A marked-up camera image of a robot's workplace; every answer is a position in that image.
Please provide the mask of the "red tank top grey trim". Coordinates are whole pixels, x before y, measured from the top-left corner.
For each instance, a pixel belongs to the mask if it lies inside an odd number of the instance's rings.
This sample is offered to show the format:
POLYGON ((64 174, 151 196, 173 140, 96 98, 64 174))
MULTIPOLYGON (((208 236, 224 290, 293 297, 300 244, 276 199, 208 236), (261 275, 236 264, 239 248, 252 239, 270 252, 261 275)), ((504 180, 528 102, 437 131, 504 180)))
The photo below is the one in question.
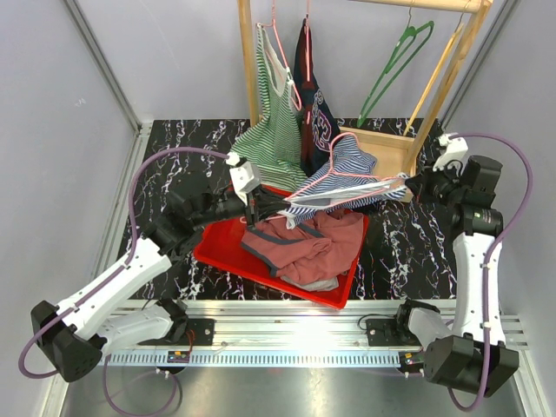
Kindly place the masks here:
POLYGON ((346 273, 363 237, 364 215, 338 209, 319 211, 292 229, 284 217, 259 222, 246 230, 241 247, 263 261, 271 277, 306 284, 346 273))

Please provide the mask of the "navy maroon tank top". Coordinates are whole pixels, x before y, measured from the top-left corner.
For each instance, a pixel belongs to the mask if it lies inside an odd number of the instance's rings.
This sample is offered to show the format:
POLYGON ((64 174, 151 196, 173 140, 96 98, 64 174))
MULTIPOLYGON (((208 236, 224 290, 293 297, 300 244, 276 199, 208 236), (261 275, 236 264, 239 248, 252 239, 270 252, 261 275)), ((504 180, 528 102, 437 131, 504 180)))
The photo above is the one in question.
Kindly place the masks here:
POLYGON ((302 101, 301 120, 301 169, 306 176, 313 175, 329 159, 329 146, 340 134, 338 122, 333 117, 322 90, 314 75, 312 34, 310 30, 310 64, 311 83, 308 89, 308 109, 310 110, 309 137, 305 133, 305 93, 302 84, 305 81, 305 33, 303 20, 295 51, 294 81, 302 101))

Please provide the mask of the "yellow plastic hanger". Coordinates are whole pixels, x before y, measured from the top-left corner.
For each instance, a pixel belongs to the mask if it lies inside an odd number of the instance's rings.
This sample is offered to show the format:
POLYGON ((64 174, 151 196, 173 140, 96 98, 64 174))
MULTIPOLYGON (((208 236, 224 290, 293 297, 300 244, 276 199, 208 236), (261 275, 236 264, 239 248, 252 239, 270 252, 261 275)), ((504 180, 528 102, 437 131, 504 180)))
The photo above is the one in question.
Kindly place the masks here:
POLYGON ((444 66, 447 63, 447 59, 448 57, 451 55, 453 48, 455 47, 455 43, 456 41, 459 39, 460 37, 460 33, 462 31, 463 28, 463 23, 462 23, 462 19, 463 19, 463 15, 460 15, 460 19, 458 24, 456 25, 453 34, 451 35, 451 37, 448 39, 447 44, 439 58, 439 61, 437 62, 434 71, 432 73, 432 75, 430 76, 427 85, 425 87, 425 89, 423 89, 422 94, 420 96, 419 101, 417 102, 417 104, 414 107, 414 111, 412 113, 412 115, 410 116, 406 127, 403 131, 403 136, 406 136, 409 132, 409 130, 411 129, 411 127, 413 126, 414 120, 416 118, 416 116, 419 114, 425 100, 427 99, 427 97, 429 96, 432 87, 435 85, 437 78, 440 75, 440 71, 444 68, 444 66))

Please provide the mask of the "green plastic hanger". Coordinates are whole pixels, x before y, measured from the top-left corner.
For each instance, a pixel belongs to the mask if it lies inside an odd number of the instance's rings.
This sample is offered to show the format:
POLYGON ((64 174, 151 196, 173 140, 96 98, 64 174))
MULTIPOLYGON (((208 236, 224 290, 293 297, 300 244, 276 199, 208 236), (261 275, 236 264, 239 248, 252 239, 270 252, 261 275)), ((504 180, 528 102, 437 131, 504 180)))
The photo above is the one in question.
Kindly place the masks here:
POLYGON ((420 53, 432 36, 434 28, 434 20, 426 21, 418 26, 412 25, 412 9, 409 9, 407 25, 361 106, 356 123, 357 128, 363 125, 394 81, 420 53))

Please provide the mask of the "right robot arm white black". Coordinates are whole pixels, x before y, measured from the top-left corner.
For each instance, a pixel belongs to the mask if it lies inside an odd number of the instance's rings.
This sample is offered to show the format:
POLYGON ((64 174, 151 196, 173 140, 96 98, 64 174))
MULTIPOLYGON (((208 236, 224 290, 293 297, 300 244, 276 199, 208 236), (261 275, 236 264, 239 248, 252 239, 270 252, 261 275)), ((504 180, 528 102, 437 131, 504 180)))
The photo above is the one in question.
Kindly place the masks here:
POLYGON ((519 355, 506 345, 500 323, 498 260, 503 216, 492 207, 502 165, 470 156, 462 169, 425 167, 406 181, 415 196, 437 202, 451 215, 457 295, 453 324, 421 301, 398 307, 394 337, 424 349, 424 376, 437 385, 492 396, 518 369, 519 355))

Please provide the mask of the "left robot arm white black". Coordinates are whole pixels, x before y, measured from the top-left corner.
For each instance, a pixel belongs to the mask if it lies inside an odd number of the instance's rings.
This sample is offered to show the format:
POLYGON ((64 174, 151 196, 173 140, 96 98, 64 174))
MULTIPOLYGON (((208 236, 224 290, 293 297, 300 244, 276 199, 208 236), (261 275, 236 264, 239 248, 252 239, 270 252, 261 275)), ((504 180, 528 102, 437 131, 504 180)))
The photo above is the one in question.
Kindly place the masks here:
POLYGON ((188 335, 180 301, 162 298, 149 308, 113 318, 123 301, 172 268, 171 256, 187 254, 213 223, 243 217, 249 225, 288 208, 284 195, 257 186, 240 198, 234 189, 213 193, 205 179, 178 182, 167 205, 110 268, 57 304, 41 301, 30 312, 36 345, 67 382, 82 379, 115 351, 147 341, 176 345, 188 335))

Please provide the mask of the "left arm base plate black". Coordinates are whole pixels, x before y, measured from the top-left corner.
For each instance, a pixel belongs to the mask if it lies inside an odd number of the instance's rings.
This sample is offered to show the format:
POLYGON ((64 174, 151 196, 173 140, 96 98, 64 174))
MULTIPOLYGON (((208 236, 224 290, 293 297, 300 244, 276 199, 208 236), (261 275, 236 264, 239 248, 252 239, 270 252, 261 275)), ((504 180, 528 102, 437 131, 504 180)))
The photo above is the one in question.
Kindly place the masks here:
POLYGON ((177 341, 167 339, 147 340, 141 342, 140 346, 187 346, 190 336, 195 347, 211 346, 215 336, 215 320, 209 318, 190 319, 186 332, 177 341))

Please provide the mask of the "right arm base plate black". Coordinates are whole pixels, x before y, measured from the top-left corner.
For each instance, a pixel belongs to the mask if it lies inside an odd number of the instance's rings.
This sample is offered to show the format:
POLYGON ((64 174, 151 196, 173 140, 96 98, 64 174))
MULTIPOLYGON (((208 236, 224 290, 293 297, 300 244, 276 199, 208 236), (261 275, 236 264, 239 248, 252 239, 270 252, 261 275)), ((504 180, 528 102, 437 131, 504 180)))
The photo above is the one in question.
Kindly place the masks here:
POLYGON ((398 330, 394 318, 363 316, 358 320, 357 326, 364 332, 370 347, 419 346, 419 342, 413 336, 408 336, 398 330))

